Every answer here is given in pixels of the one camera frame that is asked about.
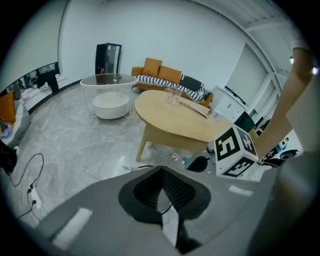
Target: glass coffee table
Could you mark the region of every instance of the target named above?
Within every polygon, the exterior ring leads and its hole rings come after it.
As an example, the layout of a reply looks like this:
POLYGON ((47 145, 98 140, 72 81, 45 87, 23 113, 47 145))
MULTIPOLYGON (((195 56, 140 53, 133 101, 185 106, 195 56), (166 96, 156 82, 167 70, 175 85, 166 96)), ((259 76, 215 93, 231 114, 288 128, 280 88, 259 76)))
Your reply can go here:
POLYGON ((116 119, 124 116, 130 119, 132 86, 137 82, 131 75, 118 73, 96 74, 82 79, 80 84, 91 118, 116 119))

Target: ceiling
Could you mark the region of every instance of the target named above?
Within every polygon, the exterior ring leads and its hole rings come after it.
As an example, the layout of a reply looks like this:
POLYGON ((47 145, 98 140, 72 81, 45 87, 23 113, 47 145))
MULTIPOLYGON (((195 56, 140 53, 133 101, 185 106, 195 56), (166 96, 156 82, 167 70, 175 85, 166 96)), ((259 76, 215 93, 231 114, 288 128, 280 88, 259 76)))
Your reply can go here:
POLYGON ((239 26, 262 50, 282 88, 292 65, 289 22, 272 0, 194 0, 239 26))

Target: glass cup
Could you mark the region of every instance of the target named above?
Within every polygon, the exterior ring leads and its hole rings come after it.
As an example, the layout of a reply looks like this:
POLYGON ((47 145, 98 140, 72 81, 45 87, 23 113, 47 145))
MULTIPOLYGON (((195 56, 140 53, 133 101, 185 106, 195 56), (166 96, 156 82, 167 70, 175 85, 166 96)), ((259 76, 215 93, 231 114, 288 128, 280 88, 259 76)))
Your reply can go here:
POLYGON ((179 97, 181 96, 181 91, 175 88, 167 88, 164 90, 165 94, 165 101, 169 104, 176 105, 179 103, 179 97))

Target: light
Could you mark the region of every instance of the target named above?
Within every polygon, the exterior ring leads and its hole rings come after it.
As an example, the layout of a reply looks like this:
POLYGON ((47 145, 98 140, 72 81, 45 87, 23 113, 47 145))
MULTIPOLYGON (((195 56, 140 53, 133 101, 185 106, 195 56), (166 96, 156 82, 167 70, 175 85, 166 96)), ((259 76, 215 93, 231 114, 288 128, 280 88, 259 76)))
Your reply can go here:
POLYGON ((314 67, 314 68, 312 69, 312 74, 316 75, 316 74, 318 74, 318 73, 319 73, 319 68, 314 67))

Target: marble floor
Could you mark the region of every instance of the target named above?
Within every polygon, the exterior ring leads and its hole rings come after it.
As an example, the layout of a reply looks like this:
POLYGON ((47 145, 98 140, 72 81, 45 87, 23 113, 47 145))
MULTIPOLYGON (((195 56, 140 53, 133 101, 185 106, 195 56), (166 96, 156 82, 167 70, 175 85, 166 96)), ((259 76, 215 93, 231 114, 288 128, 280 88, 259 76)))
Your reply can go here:
MULTIPOLYGON (((134 89, 134 100, 141 91, 134 89)), ((191 157, 193 152, 147 143, 141 161, 136 162, 138 146, 145 124, 133 112, 124 117, 105 120, 91 118, 81 86, 74 85, 46 101, 31 114, 31 124, 19 147, 20 154, 13 183, 18 183, 29 159, 42 153, 44 165, 36 188, 43 207, 21 218, 32 227, 52 209, 74 194, 100 180, 130 172, 126 167, 166 165, 183 167, 171 160, 173 152, 191 157)), ((22 182, 13 187, 1 171, 1 187, 13 215, 18 217, 30 209, 27 196, 30 184, 37 178, 42 158, 36 156, 28 165, 22 182)), ((258 181, 263 170, 253 165, 242 179, 258 181)))

